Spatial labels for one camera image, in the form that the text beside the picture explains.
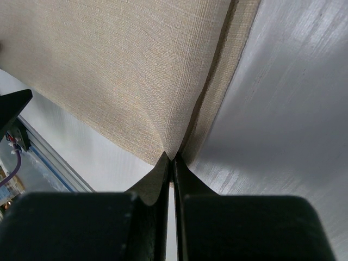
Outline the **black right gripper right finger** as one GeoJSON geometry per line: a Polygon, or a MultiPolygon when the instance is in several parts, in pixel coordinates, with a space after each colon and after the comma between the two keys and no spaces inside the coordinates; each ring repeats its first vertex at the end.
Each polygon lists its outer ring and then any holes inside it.
{"type": "Polygon", "coordinates": [[[334,260],[319,217],[298,196],[222,196],[173,162],[179,260],[334,260]]]}

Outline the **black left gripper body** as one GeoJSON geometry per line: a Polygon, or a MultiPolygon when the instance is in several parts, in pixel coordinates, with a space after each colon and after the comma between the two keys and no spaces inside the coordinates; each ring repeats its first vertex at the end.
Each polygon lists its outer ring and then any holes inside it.
{"type": "Polygon", "coordinates": [[[5,136],[6,131],[14,123],[21,111],[26,107],[29,101],[33,98],[32,91],[25,89],[10,94],[0,96],[0,125],[1,139],[5,136]]]}

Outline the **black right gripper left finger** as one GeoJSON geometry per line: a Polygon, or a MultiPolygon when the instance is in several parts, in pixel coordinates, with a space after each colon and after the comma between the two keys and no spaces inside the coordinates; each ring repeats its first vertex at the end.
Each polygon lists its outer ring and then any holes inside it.
{"type": "Polygon", "coordinates": [[[125,192],[32,192],[1,222],[1,260],[164,260],[169,158],[125,192]]]}

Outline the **beige cloth napkin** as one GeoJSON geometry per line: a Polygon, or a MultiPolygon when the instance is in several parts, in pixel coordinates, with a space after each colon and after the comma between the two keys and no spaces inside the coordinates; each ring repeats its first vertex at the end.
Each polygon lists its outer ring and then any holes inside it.
{"type": "Polygon", "coordinates": [[[259,1],[1,1],[1,68],[154,164],[192,163],[259,1]]]}

